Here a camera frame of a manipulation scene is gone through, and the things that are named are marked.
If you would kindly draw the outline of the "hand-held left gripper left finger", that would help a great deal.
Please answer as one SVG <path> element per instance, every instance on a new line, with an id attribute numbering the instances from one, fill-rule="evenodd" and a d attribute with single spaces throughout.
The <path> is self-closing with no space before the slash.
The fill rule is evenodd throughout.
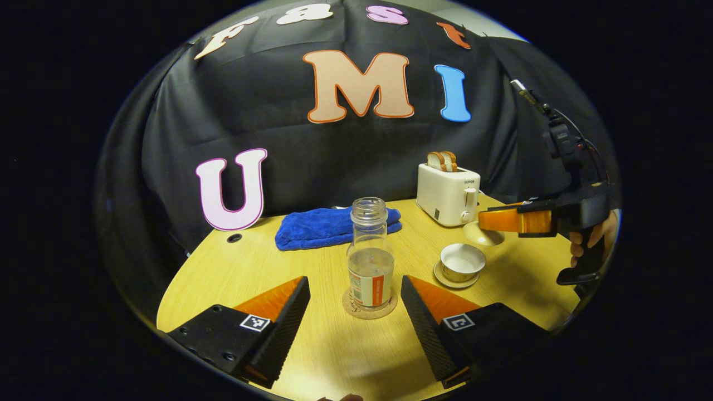
<path id="1" fill-rule="evenodd" d="M 224 373 L 270 389 L 309 302 L 309 280 L 299 276 L 233 308 L 212 305 L 168 335 Z"/>

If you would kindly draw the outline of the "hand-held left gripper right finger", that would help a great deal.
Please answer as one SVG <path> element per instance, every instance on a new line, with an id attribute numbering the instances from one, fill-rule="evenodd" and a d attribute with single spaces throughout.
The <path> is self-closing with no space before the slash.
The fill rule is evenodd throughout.
<path id="1" fill-rule="evenodd" d="M 504 303 L 479 306 L 417 277 L 402 277 L 401 297 L 433 375 L 446 389 L 500 375 L 552 337 Z"/>

